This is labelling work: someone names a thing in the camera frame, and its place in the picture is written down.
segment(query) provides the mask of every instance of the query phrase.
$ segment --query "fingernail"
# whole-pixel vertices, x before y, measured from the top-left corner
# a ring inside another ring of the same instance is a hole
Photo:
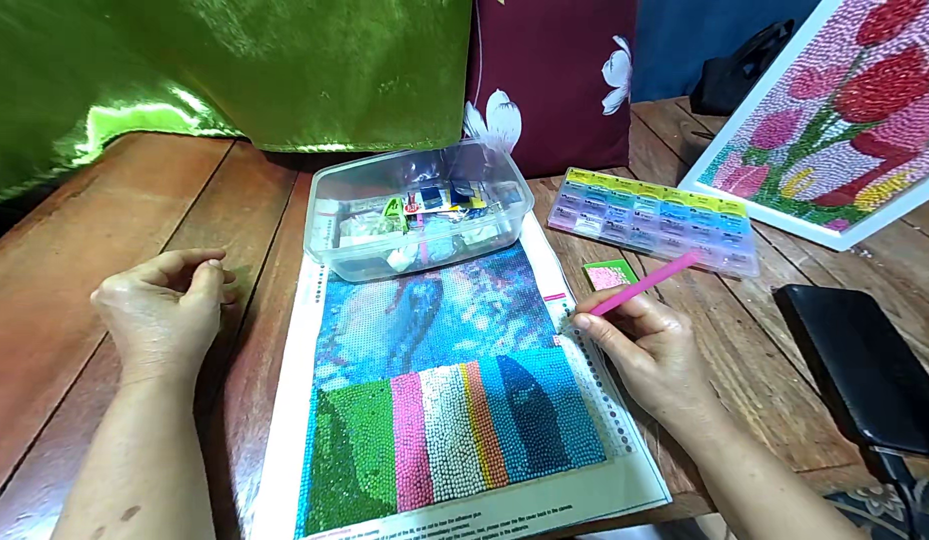
[[[591,319],[584,313],[578,313],[574,319],[571,319],[571,324],[579,330],[587,330],[591,326]]]

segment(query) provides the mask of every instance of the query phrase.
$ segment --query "forearm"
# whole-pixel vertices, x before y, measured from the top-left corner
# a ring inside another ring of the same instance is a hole
[[[705,416],[704,423],[666,428],[698,466],[708,495],[740,540],[862,540],[851,521],[725,411]]]
[[[193,399],[193,384],[150,379],[123,385],[52,538],[214,538]]]

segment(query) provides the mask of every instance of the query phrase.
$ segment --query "wooden table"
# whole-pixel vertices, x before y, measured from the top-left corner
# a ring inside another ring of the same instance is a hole
[[[631,159],[613,174],[674,186],[723,119],[696,117],[687,99],[633,106]],[[223,316],[195,405],[219,538],[248,536],[254,518],[302,259],[312,172],[344,157],[266,154],[244,141],[134,133],[0,240],[0,538],[47,538],[106,407],[119,359],[87,296],[115,272],[163,250],[224,246],[242,298]],[[560,178],[529,182],[541,222]],[[929,202],[834,252],[756,224],[761,276],[692,271],[654,294],[691,315],[722,402],[825,494],[873,485],[826,411],[771,291],[789,283],[863,289],[890,315],[929,370]],[[546,229],[575,294],[582,264],[620,259],[638,274],[662,263]],[[712,511],[687,455],[632,407],[674,504],[563,531]],[[914,460],[929,475],[929,461]]]

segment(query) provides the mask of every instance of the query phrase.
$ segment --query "black bag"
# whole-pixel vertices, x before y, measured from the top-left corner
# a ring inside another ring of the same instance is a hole
[[[733,55],[704,61],[701,79],[691,92],[691,112],[729,117],[791,40],[794,19],[775,22],[745,42]]]

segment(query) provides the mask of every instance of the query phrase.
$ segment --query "hand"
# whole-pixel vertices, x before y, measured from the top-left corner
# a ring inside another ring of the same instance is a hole
[[[166,251],[91,293],[122,359],[122,384],[169,379],[194,388],[218,334],[221,304],[233,301],[224,284],[222,249]]]
[[[572,324],[607,353],[627,393],[666,429],[694,426],[721,411],[721,403],[704,375],[691,320],[685,313],[638,295],[607,313],[636,337],[627,338],[590,310],[627,285],[598,291],[578,303]]]

